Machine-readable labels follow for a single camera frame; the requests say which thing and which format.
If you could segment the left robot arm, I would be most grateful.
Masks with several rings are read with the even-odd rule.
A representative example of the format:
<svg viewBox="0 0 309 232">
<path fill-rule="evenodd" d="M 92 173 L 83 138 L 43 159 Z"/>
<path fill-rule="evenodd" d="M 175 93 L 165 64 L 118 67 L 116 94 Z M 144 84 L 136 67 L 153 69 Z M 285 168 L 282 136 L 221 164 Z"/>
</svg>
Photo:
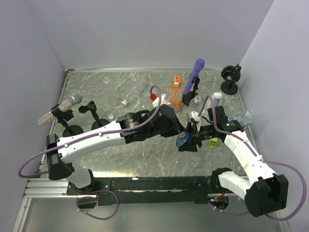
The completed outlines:
<svg viewBox="0 0 309 232">
<path fill-rule="evenodd" d="M 160 135 L 172 137 L 184 131 L 176 113 L 166 104 L 153 110 L 127 113 L 117 120 L 95 130 L 75 136 L 47 138 L 47 166 L 50 180 L 66 179 L 84 194 L 95 190 L 95 181 L 90 169 L 76 164 L 76 160 L 92 152 L 111 146 L 143 142 Z"/>
</svg>

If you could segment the blue label water bottle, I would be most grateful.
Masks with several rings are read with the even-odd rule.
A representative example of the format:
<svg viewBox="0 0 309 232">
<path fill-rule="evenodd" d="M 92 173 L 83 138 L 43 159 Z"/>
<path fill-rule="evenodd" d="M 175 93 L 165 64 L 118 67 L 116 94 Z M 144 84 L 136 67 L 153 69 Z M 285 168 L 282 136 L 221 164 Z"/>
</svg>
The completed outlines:
<svg viewBox="0 0 309 232">
<path fill-rule="evenodd" d="M 180 148 L 184 146 L 190 140 L 190 138 L 191 138 L 191 135 L 189 132 L 184 131 L 180 133 L 176 138 L 176 147 Z"/>
</svg>

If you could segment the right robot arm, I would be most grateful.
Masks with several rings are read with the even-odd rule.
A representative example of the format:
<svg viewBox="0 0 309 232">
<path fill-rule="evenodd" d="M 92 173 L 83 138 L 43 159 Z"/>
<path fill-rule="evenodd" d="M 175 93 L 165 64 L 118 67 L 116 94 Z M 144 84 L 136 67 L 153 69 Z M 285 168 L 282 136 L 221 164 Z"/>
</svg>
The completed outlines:
<svg viewBox="0 0 309 232">
<path fill-rule="evenodd" d="M 177 138 L 178 150 L 196 152 L 202 141 L 220 139 L 233 152 L 247 179 L 229 168 L 218 168 L 210 177 L 212 190 L 218 193 L 229 190 L 238 195 L 254 217 L 284 209 L 289 185 L 285 175 L 278 175 L 263 161 L 237 120 L 229 120 L 223 107 L 219 106 L 217 110 L 218 116 L 206 126 L 201 125 L 198 112 L 189 112 L 186 129 Z"/>
</svg>

